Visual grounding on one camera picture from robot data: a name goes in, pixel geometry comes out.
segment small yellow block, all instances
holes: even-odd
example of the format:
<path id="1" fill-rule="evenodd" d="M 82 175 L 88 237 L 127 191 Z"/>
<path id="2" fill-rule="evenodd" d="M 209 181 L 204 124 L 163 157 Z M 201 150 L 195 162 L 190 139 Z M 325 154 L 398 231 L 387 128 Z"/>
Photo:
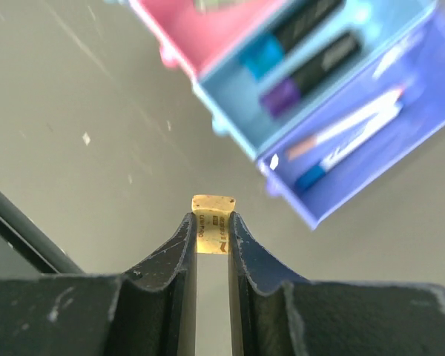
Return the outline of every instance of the small yellow block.
<path id="1" fill-rule="evenodd" d="M 197 216 L 199 254 L 228 254 L 229 217 L 236 200 L 219 195 L 195 195 L 191 210 Z"/>

